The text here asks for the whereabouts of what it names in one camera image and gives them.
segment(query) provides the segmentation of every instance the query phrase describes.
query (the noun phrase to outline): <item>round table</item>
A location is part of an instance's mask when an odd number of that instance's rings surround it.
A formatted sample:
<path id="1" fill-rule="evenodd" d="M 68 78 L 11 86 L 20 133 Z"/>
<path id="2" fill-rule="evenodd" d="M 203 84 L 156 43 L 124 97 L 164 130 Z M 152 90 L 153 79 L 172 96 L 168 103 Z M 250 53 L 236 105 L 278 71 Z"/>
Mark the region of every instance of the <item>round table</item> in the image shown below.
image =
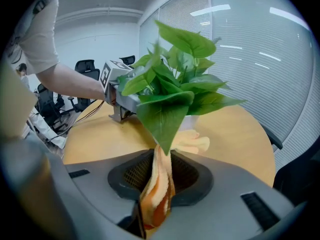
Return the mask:
<path id="1" fill-rule="evenodd" d="M 87 107 L 81 119 L 100 105 Z M 107 103 L 93 116 L 74 125 L 67 136 L 63 162 L 76 164 L 153 149 L 151 134 L 134 115 L 122 123 L 109 117 L 114 109 Z M 267 134 L 258 121 L 244 108 L 227 106 L 201 115 L 195 130 L 210 139 L 209 149 L 201 156 L 237 165 L 260 180 L 273 185 L 276 175 L 274 153 Z"/>

